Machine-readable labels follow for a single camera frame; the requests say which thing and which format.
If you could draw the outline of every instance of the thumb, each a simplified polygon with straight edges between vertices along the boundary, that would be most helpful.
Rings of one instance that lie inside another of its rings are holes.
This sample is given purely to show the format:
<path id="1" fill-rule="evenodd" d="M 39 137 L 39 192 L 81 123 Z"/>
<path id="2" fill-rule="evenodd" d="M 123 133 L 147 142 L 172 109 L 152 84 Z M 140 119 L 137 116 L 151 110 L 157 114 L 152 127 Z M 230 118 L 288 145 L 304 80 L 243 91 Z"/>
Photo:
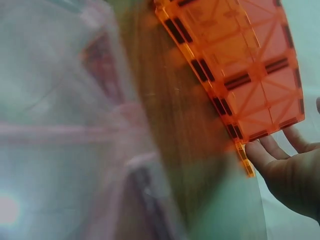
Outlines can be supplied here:
<path id="1" fill-rule="evenodd" d="M 267 152 L 258 140 L 247 143 L 245 145 L 245 153 L 263 178 L 265 178 L 268 173 L 268 165 L 277 161 Z"/>

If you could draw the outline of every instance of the human hand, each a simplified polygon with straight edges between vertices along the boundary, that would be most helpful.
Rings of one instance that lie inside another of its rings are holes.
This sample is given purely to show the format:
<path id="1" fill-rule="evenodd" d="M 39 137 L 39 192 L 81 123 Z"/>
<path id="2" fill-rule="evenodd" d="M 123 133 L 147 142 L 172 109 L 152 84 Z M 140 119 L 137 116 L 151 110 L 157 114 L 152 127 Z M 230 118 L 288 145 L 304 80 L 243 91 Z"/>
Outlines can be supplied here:
<path id="1" fill-rule="evenodd" d="M 320 113 L 320 98 L 316 105 Z M 247 157 L 280 202 L 320 223 L 320 143 L 307 142 L 293 126 L 283 132 L 297 155 L 289 156 L 266 136 L 245 146 Z"/>

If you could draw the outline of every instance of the plastic sheet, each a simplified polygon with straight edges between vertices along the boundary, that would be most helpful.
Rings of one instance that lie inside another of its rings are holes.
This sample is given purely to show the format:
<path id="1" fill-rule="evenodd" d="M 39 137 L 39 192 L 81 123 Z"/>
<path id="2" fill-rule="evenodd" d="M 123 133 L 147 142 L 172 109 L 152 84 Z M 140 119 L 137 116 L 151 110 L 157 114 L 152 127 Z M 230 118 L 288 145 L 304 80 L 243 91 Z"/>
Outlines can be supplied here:
<path id="1" fill-rule="evenodd" d="M 186 239 L 103 1 L 5 0 L 0 192 L 5 239 Z"/>

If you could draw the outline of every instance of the translucent orange plastic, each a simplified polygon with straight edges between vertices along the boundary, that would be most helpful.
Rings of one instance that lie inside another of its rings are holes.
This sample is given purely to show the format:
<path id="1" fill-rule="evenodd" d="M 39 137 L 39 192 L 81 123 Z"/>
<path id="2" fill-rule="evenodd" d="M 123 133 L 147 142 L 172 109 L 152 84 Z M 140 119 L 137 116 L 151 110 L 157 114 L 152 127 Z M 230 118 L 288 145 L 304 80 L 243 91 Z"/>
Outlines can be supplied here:
<path id="1" fill-rule="evenodd" d="M 156 15 L 236 144 L 305 119 L 298 61 L 280 0 L 155 3 Z"/>

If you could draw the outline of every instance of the finger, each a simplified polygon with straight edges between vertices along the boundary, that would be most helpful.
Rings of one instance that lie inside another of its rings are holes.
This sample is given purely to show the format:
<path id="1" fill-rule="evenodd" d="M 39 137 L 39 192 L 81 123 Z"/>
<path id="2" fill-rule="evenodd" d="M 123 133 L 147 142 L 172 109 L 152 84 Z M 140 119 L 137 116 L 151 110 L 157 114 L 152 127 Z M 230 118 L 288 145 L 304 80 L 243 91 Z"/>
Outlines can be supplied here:
<path id="1" fill-rule="evenodd" d="M 320 143 L 309 143 L 302 137 L 300 132 L 294 126 L 285 128 L 283 133 L 292 147 L 294 147 L 299 154 L 320 148 Z"/>
<path id="2" fill-rule="evenodd" d="M 272 136 L 266 136 L 260 139 L 261 145 L 264 149 L 275 159 L 288 159 L 290 156 L 283 151 L 276 140 Z"/>
<path id="3" fill-rule="evenodd" d="M 320 114 L 320 97 L 316 99 L 316 109 L 318 110 L 318 113 Z"/>
<path id="4" fill-rule="evenodd" d="M 245 145 L 245 153 L 262 176 L 267 172 L 267 165 L 276 161 L 276 159 L 267 152 L 259 141 L 247 143 Z"/>

